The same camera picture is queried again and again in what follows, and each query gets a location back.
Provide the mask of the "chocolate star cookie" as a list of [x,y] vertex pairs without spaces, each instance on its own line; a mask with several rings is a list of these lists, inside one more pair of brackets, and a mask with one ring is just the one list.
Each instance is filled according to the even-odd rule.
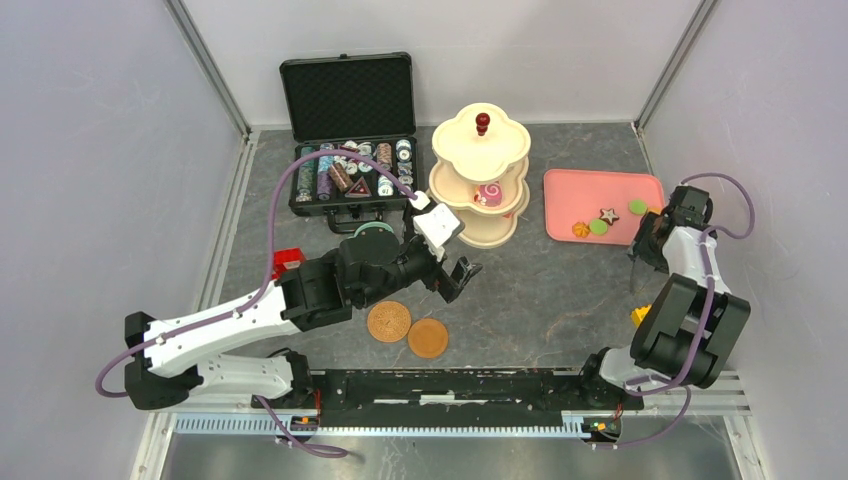
[[599,219],[607,225],[612,226],[620,219],[620,217],[613,208],[609,208],[600,210]]

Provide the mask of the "green macaron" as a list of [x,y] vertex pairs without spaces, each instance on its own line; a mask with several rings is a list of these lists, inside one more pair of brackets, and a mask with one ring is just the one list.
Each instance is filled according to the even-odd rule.
[[595,218],[589,222],[588,227],[591,234],[602,236],[609,231],[610,225],[600,218]]
[[643,216],[648,212],[649,206],[641,199],[633,199],[628,203],[628,210],[633,215]]

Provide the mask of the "orange flower cookie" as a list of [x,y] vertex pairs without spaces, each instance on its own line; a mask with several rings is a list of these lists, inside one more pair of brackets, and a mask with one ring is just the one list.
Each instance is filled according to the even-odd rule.
[[572,226],[572,233],[576,238],[587,238],[591,233],[591,228],[584,222],[577,222]]

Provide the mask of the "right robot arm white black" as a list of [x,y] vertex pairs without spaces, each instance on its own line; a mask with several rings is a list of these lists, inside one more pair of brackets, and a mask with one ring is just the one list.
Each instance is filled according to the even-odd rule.
[[706,191],[680,185],[660,212],[641,220],[628,256],[668,278],[631,345],[604,348],[584,364],[577,392],[585,405],[602,408],[675,387],[706,389],[717,380],[751,306],[720,275],[712,212]]

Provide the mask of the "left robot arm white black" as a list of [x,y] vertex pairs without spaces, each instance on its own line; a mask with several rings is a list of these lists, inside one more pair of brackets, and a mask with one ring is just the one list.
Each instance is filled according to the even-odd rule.
[[230,350],[348,321],[354,310],[415,282],[450,303],[481,269],[461,257],[446,272],[423,236],[400,242],[384,228],[366,228],[281,273],[264,292],[180,318],[128,315],[124,339],[132,360],[124,367],[124,388],[139,410],[173,407],[203,394],[261,396],[302,407],[314,394],[304,356],[255,359],[232,356]]

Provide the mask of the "plain round wooden coaster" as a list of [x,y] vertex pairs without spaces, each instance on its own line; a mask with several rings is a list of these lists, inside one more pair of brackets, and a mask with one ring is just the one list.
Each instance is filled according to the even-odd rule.
[[410,327],[407,343],[416,356],[425,359],[436,358],[447,349],[449,332],[442,322],[423,318]]

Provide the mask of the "patterned round wooden coaster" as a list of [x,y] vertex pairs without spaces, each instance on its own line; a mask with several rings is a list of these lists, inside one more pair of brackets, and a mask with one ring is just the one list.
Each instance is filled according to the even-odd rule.
[[383,343],[395,343],[404,339],[411,324],[410,310],[397,301],[377,303],[366,319],[369,334]]

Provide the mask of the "yellow toy brick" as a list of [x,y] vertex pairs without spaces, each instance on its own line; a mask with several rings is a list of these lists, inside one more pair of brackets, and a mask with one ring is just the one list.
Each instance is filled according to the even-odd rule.
[[646,305],[646,306],[635,308],[631,312],[630,318],[631,318],[631,321],[636,328],[638,328],[642,324],[642,322],[645,320],[648,313],[650,312],[650,309],[651,309],[651,306]]

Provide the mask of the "pink plastic tray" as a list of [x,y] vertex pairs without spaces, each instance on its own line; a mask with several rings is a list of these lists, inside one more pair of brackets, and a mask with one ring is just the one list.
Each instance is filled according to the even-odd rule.
[[[648,212],[657,212],[666,204],[661,182],[652,175],[638,173],[550,169],[543,176],[543,193],[546,232],[560,242],[627,246],[645,216],[631,214],[628,203],[641,199],[649,206]],[[609,208],[620,219],[605,235],[574,236],[575,223],[589,224],[599,218],[601,209]]]

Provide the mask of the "green teacup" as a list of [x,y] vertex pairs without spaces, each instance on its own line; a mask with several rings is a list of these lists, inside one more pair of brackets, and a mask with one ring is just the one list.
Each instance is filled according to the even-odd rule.
[[368,233],[394,233],[394,229],[382,221],[370,221],[360,225],[351,235],[351,239],[365,236]]

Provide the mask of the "triangular all-in button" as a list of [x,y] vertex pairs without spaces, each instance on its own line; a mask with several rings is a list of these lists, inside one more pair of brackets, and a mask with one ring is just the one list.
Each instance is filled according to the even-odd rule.
[[347,198],[368,198],[371,195],[368,182],[364,177],[357,179],[345,193]]

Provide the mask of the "cream three-tier serving stand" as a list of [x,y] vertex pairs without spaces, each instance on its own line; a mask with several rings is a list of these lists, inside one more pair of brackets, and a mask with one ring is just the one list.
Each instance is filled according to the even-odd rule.
[[[514,235],[518,217],[529,205],[526,176],[531,145],[527,128],[491,103],[469,104],[436,127],[429,193],[464,222],[459,239],[465,244],[493,249]],[[476,204],[476,187],[493,182],[502,187],[501,205]]]

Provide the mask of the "red toy brick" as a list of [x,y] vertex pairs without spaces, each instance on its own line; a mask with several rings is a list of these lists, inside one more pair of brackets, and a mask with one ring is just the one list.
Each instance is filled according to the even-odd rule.
[[306,261],[306,257],[300,248],[287,248],[277,250],[272,257],[272,272],[275,277],[289,270],[298,268]]

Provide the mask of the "black poker chip case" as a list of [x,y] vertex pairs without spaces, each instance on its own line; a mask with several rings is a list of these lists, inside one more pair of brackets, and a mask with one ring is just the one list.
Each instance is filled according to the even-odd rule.
[[[306,147],[339,146],[362,141],[373,149],[399,140],[411,143],[412,189],[420,184],[413,94],[413,61],[407,52],[315,59],[290,59],[279,65],[292,134],[297,142],[294,158]],[[353,182],[363,178],[368,197],[351,198],[331,180],[318,180],[318,159],[301,182],[292,175],[289,208],[303,217],[385,213],[404,208],[407,197],[398,189],[391,196],[378,194],[379,174],[358,171]]]

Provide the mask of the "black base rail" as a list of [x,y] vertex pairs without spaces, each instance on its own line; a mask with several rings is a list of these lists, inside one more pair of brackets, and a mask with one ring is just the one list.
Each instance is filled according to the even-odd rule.
[[575,368],[328,369],[312,380],[327,427],[554,427],[565,412],[644,407]]

